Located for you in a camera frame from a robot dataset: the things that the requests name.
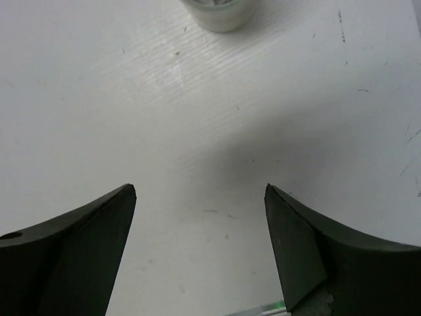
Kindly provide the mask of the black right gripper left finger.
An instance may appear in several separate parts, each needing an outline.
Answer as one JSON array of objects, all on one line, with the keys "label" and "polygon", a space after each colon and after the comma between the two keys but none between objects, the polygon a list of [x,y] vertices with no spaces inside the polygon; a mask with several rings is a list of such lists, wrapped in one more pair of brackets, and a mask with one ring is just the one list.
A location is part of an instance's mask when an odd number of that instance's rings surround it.
[{"label": "black right gripper left finger", "polygon": [[135,207],[135,188],[125,184],[2,235],[1,314],[105,315]]}]

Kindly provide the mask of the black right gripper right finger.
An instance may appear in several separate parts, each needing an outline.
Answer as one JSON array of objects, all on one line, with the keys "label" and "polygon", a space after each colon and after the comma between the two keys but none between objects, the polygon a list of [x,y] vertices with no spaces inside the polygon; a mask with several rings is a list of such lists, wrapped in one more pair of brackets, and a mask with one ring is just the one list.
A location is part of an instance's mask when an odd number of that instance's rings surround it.
[{"label": "black right gripper right finger", "polygon": [[273,185],[264,204],[289,314],[420,314],[418,246],[350,228]]}]

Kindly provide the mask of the black lid white powder jar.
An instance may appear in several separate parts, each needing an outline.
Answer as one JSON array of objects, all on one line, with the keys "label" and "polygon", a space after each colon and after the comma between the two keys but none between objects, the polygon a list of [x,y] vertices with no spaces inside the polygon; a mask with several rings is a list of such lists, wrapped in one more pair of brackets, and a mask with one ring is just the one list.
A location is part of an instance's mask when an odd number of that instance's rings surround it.
[{"label": "black lid white powder jar", "polygon": [[198,25],[216,33],[234,31],[249,21],[259,1],[192,1],[182,0],[182,5]]}]

